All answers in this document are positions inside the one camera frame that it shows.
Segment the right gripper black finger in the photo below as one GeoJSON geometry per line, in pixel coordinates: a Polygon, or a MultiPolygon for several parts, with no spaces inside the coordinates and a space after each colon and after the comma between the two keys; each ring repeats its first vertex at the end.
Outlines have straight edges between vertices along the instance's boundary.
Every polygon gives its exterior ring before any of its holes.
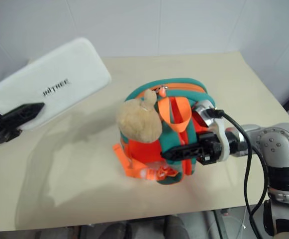
{"type": "Polygon", "coordinates": [[[161,152],[161,157],[166,160],[187,160],[197,158],[202,153],[202,146],[199,143],[180,145],[161,152]]]}

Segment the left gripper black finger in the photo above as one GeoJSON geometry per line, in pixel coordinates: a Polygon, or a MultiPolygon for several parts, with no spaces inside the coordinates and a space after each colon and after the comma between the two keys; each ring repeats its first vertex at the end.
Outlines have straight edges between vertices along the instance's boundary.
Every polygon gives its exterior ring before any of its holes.
{"type": "Polygon", "coordinates": [[[8,129],[18,128],[38,116],[44,103],[23,104],[3,115],[3,126],[8,129]]]}

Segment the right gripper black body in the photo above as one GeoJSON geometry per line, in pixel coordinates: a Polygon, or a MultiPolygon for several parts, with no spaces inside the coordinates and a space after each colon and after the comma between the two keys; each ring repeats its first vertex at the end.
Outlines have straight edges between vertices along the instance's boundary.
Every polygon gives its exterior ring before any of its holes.
{"type": "Polygon", "coordinates": [[[219,160],[222,152],[222,146],[213,132],[197,133],[197,142],[200,149],[198,150],[197,160],[202,165],[214,164],[219,160]]]}

